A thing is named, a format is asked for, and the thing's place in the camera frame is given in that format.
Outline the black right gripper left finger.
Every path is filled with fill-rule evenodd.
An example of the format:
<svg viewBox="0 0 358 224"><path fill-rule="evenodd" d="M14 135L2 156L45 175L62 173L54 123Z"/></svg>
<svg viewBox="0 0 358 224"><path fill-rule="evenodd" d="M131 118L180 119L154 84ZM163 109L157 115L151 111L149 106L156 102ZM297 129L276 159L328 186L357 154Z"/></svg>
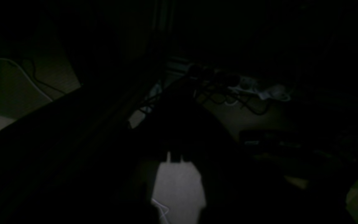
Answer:
<svg viewBox="0 0 358 224"><path fill-rule="evenodd" d="M159 223L128 119L157 78L85 85L0 130L0 224Z"/></svg>

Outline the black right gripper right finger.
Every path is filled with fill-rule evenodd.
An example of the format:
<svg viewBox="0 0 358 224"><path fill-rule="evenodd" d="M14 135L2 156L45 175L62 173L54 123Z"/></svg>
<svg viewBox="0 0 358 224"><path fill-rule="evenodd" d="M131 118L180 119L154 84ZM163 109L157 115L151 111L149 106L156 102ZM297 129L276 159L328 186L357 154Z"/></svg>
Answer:
<svg viewBox="0 0 358 224"><path fill-rule="evenodd" d="M178 116L170 128L178 131L184 158L201 175L206 206L199 224L354 224L345 199L354 183L353 168L333 180L305 189L291 184L280 168L257 160L254 149L267 145L245 144L259 140L262 130L246 130L234 140L223 123L192 93L168 92L167 110Z"/></svg>

